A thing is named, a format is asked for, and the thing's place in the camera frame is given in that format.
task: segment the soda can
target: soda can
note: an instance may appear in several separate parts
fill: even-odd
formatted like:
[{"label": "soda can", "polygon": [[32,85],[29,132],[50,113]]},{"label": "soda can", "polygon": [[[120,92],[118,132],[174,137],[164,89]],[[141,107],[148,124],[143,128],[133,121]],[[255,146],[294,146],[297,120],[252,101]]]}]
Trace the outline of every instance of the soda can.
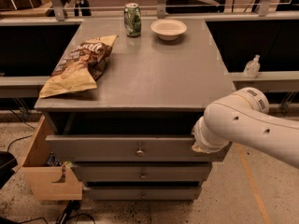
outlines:
[{"label": "soda can", "polygon": [[141,34],[141,12],[137,3],[125,5],[124,27],[128,36],[139,36]]}]

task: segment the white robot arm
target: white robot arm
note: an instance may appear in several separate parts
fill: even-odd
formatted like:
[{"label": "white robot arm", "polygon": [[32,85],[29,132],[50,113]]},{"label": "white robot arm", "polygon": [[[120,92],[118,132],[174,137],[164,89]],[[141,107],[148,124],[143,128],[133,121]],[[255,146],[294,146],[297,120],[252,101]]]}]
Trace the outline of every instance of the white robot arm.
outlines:
[{"label": "white robot arm", "polygon": [[217,152],[230,141],[253,147],[299,168],[299,122],[267,115],[269,103],[244,88],[210,104],[193,127],[197,152]]}]

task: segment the floor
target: floor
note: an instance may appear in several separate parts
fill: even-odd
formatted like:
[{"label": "floor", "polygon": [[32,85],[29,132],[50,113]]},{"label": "floor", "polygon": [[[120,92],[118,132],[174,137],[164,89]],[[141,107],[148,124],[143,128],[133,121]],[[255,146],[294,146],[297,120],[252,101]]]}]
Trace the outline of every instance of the floor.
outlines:
[{"label": "floor", "polygon": [[[21,117],[18,110],[0,112],[1,151],[15,139],[33,134],[40,117],[33,110],[23,123],[16,115]],[[298,117],[298,113],[291,112],[286,119]],[[16,141],[9,152],[19,160],[29,142],[30,137]],[[55,223],[67,202],[37,201],[21,169],[16,170],[0,189],[0,217],[20,223],[43,217],[31,223]],[[299,170],[252,148],[233,144],[223,162],[213,163],[194,202],[100,202],[83,194],[78,213],[92,216],[97,224],[297,224],[298,183]],[[67,223],[94,222],[81,216]]]}]

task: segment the snack bag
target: snack bag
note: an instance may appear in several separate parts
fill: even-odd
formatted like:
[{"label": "snack bag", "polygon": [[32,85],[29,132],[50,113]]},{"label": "snack bag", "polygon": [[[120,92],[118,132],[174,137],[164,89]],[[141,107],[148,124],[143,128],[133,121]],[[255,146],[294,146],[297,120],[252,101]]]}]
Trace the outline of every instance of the snack bag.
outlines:
[{"label": "snack bag", "polygon": [[104,73],[116,38],[111,35],[82,42],[57,64],[39,98],[95,89],[95,81]]}]

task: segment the white bowl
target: white bowl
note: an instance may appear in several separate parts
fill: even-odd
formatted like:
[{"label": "white bowl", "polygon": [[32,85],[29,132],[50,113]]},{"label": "white bowl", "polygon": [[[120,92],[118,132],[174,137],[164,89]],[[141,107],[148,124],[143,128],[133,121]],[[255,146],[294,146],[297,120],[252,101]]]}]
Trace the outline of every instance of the white bowl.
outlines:
[{"label": "white bowl", "polygon": [[185,23],[177,20],[161,19],[152,23],[151,30],[162,40],[173,41],[187,31]]}]

